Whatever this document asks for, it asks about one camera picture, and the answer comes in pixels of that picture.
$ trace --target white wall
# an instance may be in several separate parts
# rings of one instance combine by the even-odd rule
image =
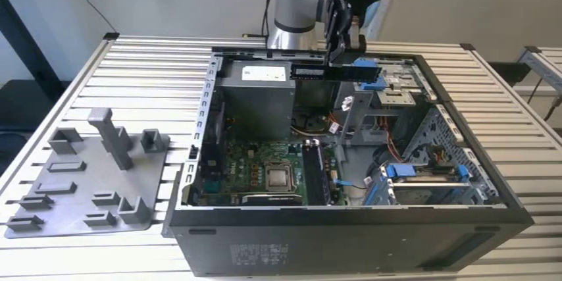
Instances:
[[[84,0],[10,0],[64,80],[70,80],[109,27]],[[259,33],[265,0],[90,0],[117,31],[129,35],[239,37]],[[21,69],[8,61],[0,82]]]
[[[198,37],[257,33],[264,3],[264,0],[90,1],[122,34]],[[69,80],[109,27],[84,0],[12,0],[12,3],[54,71]],[[464,41],[475,45],[485,58],[510,61],[523,45],[562,46],[560,21],[562,0],[393,0],[380,39]],[[10,72],[0,72],[0,82],[10,79],[14,72],[21,73],[21,65],[13,60],[4,67]]]
[[[392,0],[381,41],[473,44],[489,61],[562,47],[562,0]]]

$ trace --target aluminum workbench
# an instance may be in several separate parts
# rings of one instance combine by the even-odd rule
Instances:
[[[562,49],[554,47],[524,47],[519,63],[524,63],[562,95]]]
[[[174,239],[160,237],[174,173],[185,159],[210,46],[261,47],[261,39],[104,40],[0,177],[0,223],[13,215],[50,149],[57,127],[94,134],[92,107],[110,107],[116,126],[170,135],[152,226],[141,232],[8,240],[0,276],[14,280],[190,280]],[[475,51],[459,45],[371,43],[368,51],[419,53],[427,60],[536,222],[457,274],[440,280],[562,280],[562,139]],[[0,236],[6,227],[0,225]],[[433,280],[435,275],[279,276],[261,280]]]

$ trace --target motherboard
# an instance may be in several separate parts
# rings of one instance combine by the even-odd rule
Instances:
[[[343,190],[335,185],[340,171],[333,149],[321,146],[317,173],[307,174],[309,163],[303,159],[300,143],[236,143],[225,147],[223,177],[204,180],[200,205],[316,205],[309,203],[309,192],[323,188],[307,188],[316,183],[327,184],[328,198],[321,204],[341,205]],[[321,182],[307,177],[321,178]]]

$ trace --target green circuit board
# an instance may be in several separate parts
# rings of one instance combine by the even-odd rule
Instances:
[[[340,178],[332,148],[323,148],[323,157],[328,175]],[[291,185],[285,191],[272,192],[267,188],[265,169],[271,164],[289,168]],[[259,193],[300,195],[303,205],[307,205],[300,144],[228,143],[224,167],[223,179],[219,182],[204,182],[201,205],[236,206],[244,195]],[[343,204],[343,193],[339,189],[335,203]]]

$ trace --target label sticker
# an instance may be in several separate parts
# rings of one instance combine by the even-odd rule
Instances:
[[[368,186],[372,182],[372,178],[371,177],[364,178],[363,182],[365,183],[365,186]]]
[[[257,80],[264,82],[284,82],[285,69],[284,67],[273,66],[244,66],[243,80]]]
[[[329,133],[335,134],[335,132],[337,131],[337,128],[340,128],[340,125],[337,123],[332,123],[332,125],[329,125]]]
[[[287,264],[287,243],[236,243],[229,245],[229,255],[235,266]]]

